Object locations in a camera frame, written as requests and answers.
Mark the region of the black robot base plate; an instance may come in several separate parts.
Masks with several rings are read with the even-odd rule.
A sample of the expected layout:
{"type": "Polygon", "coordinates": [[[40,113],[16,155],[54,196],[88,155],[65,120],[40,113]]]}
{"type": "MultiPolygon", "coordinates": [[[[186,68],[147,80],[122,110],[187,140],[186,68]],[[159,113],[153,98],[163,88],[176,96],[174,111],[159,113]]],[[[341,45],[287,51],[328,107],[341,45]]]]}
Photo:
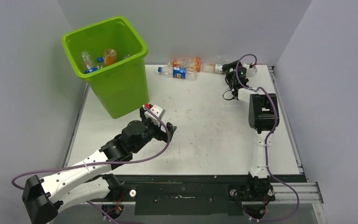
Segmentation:
{"type": "Polygon", "coordinates": [[[135,215],[241,216],[243,209],[263,214],[275,201],[270,179],[251,175],[117,175],[119,187],[104,204],[135,206],[135,215]]]}

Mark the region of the orange bottle barcode label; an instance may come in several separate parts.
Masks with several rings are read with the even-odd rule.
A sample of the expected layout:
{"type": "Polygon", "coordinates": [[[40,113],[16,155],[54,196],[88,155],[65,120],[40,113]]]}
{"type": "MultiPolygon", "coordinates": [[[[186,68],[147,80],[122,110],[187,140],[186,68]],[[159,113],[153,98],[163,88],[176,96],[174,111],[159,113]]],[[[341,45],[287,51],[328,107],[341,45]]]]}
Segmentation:
{"type": "Polygon", "coordinates": [[[117,61],[117,52],[114,49],[108,48],[103,52],[104,64],[110,66],[117,61]]]}

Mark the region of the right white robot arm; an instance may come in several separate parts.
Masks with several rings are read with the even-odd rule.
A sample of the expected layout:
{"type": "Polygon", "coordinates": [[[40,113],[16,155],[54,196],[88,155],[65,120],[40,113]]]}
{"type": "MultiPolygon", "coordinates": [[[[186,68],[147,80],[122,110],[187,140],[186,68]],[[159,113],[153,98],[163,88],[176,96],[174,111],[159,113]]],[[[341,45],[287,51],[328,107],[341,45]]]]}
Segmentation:
{"type": "Polygon", "coordinates": [[[256,63],[250,65],[235,61],[222,66],[222,73],[229,86],[232,99],[248,104],[248,123],[255,131],[255,143],[252,164],[245,187],[245,194],[251,200],[256,200],[272,191],[268,147],[270,137],[279,125],[277,96],[266,95],[261,89],[253,90],[246,83],[257,73],[256,63]]]}

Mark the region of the green plastic bin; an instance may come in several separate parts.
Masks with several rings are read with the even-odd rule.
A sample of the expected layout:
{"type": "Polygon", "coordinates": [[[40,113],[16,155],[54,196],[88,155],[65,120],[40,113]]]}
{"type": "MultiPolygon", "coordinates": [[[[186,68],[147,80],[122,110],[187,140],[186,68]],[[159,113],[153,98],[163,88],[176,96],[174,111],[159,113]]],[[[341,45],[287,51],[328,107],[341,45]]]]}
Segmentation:
{"type": "Polygon", "coordinates": [[[76,76],[86,81],[107,113],[120,118],[149,102],[145,57],[148,48],[138,31],[123,16],[115,16],[63,35],[62,46],[76,76]],[[105,49],[117,52],[117,61],[84,74],[81,52],[95,62],[105,49]]]}

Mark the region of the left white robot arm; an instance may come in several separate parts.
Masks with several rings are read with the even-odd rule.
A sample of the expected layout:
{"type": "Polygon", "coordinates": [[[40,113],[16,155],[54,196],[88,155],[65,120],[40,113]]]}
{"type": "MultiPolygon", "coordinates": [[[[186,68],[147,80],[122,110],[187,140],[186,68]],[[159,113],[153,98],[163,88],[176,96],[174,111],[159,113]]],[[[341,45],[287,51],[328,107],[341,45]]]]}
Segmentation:
{"type": "Polygon", "coordinates": [[[177,127],[162,121],[165,109],[145,104],[139,112],[140,120],[129,122],[114,139],[75,165],[48,170],[44,177],[36,171],[29,174],[21,198],[31,223],[47,224],[65,209],[86,201],[117,200],[122,184],[111,172],[131,164],[133,155],[153,139],[165,142],[163,149],[167,149],[177,127]]]}

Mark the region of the blue label clear bottle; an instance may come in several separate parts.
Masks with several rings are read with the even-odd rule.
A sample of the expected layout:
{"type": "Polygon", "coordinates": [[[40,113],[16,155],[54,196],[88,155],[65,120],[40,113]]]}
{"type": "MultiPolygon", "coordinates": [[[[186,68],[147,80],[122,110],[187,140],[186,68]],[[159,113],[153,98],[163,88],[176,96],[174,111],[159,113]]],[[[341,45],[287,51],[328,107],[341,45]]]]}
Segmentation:
{"type": "Polygon", "coordinates": [[[95,62],[94,58],[91,56],[90,52],[82,51],[81,59],[82,59],[84,74],[89,74],[89,73],[92,73],[92,72],[98,70],[96,62],[95,62]]]}

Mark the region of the green-red label bottle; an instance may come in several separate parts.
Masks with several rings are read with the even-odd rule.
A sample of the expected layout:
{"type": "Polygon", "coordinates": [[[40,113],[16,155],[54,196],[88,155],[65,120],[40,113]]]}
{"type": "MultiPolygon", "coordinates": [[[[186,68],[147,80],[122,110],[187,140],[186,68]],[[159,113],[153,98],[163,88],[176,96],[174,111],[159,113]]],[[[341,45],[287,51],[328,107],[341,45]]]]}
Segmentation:
{"type": "Polygon", "coordinates": [[[223,69],[221,64],[216,63],[203,63],[200,71],[211,74],[222,74],[223,69]]]}

